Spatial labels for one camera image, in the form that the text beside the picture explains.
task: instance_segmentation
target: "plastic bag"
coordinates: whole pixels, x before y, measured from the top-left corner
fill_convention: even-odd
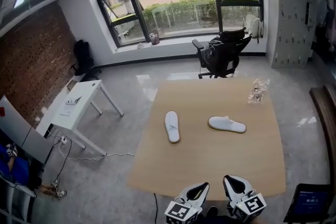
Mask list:
[[[263,100],[265,92],[267,92],[269,88],[269,84],[270,84],[269,79],[266,80],[256,79],[253,82],[252,90],[250,92],[247,102],[249,104],[260,103]]]

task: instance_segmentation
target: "white backpack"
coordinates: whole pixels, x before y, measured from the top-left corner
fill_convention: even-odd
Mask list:
[[[252,35],[252,38],[257,38],[259,43],[259,37],[263,38],[264,35],[263,21],[253,13],[248,13],[245,17],[245,27],[248,30],[248,34]]]

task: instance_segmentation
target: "white slipper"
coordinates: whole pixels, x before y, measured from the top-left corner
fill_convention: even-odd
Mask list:
[[[209,119],[209,126],[220,131],[230,131],[235,133],[245,133],[246,126],[240,122],[230,120],[226,117],[211,117]]]
[[[171,143],[177,143],[178,141],[180,141],[178,120],[179,119],[175,111],[169,111],[164,119],[164,125],[168,134],[168,140]]]

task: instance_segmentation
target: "white side table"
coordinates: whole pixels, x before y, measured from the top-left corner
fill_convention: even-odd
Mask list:
[[[117,104],[113,101],[111,95],[107,92],[101,80],[93,80],[93,81],[87,81],[87,82],[79,82],[73,87],[73,89],[69,92],[65,100],[69,98],[78,98],[81,96],[78,103],[74,107],[74,110],[71,112],[69,116],[60,114],[65,106],[65,100],[64,100],[64,102],[60,105],[58,111],[56,112],[56,115],[54,116],[51,123],[60,128],[70,130],[71,131],[70,139],[73,140],[75,143],[77,143],[81,148],[85,149],[86,146],[83,143],[81,143],[79,140],[77,140],[77,138],[80,138],[86,145],[91,147],[93,150],[99,152],[103,156],[106,156],[107,155],[106,151],[99,148],[96,144],[93,144],[90,140],[88,140],[83,134],[81,134],[77,130],[78,122],[80,118],[82,117],[82,115],[84,114],[84,111],[88,107],[89,104],[91,104],[100,115],[103,113],[100,110],[100,108],[97,106],[97,104],[93,102],[92,100],[92,98],[95,96],[95,93],[99,89],[106,96],[106,98],[111,103],[111,105],[115,108],[115,110],[117,110],[120,116],[124,116],[124,113],[117,106]]]

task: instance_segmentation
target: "black office chair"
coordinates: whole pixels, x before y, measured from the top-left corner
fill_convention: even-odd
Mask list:
[[[194,39],[193,45],[197,48],[197,55],[202,68],[209,72],[200,73],[198,78],[213,76],[226,78],[233,74],[239,64],[239,54],[250,42],[252,36],[245,37],[245,27],[237,31],[224,31],[209,42],[204,49],[202,44]]]
[[[75,76],[85,74],[82,81],[88,81],[90,78],[98,79],[96,73],[101,73],[100,69],[92,68],[95,63],[90,56],[89,43],[79,40],[74,45],[74,54],[77,58],[78,68],[72,65],[75,70]]]

